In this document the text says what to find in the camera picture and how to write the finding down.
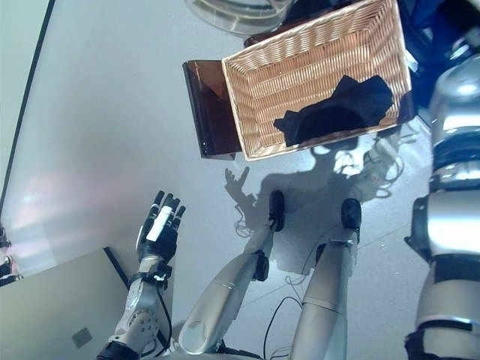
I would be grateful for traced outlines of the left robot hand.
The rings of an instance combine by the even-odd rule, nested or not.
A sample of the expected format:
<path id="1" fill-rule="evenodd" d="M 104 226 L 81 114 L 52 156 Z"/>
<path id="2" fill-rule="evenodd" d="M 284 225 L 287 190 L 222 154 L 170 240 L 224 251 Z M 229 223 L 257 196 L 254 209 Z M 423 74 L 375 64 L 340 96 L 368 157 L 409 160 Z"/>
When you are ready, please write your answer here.
<path id="1" fill-rule="evenodd" d="M 159 257 L 165 263 L 173 258 L 185 210 L 172 193 L 165 194 L 162 190 L 157 193 L 136 239 L 140 263 L 147 257 Z"/>

